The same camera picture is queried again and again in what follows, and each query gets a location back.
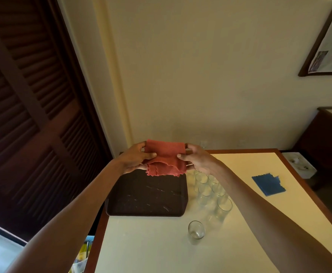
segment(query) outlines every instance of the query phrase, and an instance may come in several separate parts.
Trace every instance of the picture frame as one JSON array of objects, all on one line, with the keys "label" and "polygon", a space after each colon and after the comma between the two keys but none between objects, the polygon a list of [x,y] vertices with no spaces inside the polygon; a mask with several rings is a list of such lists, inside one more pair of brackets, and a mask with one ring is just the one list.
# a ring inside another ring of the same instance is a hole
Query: picture frame
[{"label": "picture frame", "polygon": [[332,75],[332,10],[298,76]]}]

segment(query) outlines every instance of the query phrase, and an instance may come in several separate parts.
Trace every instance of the dark wood door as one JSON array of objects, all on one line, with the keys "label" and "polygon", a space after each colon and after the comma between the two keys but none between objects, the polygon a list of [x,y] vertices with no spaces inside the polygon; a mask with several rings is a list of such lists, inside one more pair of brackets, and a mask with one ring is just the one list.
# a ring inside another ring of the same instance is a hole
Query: dark wood door
[{"label": "dark wood door", "polygon": [[54,0],[0,0],[0,226],[29,240],[111,154]]}]

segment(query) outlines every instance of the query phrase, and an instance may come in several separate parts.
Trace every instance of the person's left hand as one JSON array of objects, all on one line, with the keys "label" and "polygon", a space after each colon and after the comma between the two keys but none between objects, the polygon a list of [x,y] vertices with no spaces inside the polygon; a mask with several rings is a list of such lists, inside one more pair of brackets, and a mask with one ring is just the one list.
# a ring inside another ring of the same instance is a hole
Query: person's left hand
[{"label": "person's left hand", "polygon": [[124,173],[130,173],[135,169],[147,169],[146,165],[142,165],[143,160],[150,160],[157,156],[156,153],[145,153],[142,150],[146,142],[134,144],[128,150],[123,152],[116,160],[120,161],[124,166]]}]

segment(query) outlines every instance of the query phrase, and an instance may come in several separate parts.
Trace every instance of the wooden table edge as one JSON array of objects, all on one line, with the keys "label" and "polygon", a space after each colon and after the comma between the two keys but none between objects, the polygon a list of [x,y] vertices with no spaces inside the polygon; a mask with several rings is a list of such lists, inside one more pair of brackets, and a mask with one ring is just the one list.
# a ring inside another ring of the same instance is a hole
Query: wooden table edge
[{"label": "wooden table edge", "polygon": [[[234,150],[207,150],[210,154],[226,154],[226,153],[271,153],[274,152],[286,168],[290,171],[293,177],[299,182],[301,187],[314,201],[316,206],[322,211],[324,216],[332,224],[332,213],[325,206],[325,204],[319,199],[319,197],[314,193],[314,191],[309,187],[303,178],[295,171],[295,169],[290,165],[286,158],[277,148],[260,148],[260,149],[234,149]],[[100,216],[99,224],[96,228],[95,237],[93,244],[91,246],[91,251],[88,257],[88,261],[85,267],[84,273],[94,273],[96,269],[96,264],[98,262],[100,249],[103,244],[105,229],[107,228],[109,216],[106,213],[106,207],[104,205],[102,214]]]}]

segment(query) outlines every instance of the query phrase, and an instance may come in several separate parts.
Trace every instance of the red cloth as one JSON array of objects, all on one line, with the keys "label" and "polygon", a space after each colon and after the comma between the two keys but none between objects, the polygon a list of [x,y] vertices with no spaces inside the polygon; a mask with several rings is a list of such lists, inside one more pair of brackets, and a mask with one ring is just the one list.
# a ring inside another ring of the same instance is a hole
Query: red cloth
[{"label": "red cloth", "polygon": [[147,175],[173,175],[180,176],[186,173],[186,162],[177,158],[178,153],[186,154],[184,143],[169,143],[154,140],[147,140],[146,153],[156,152],[157,157],[145,160]]}]

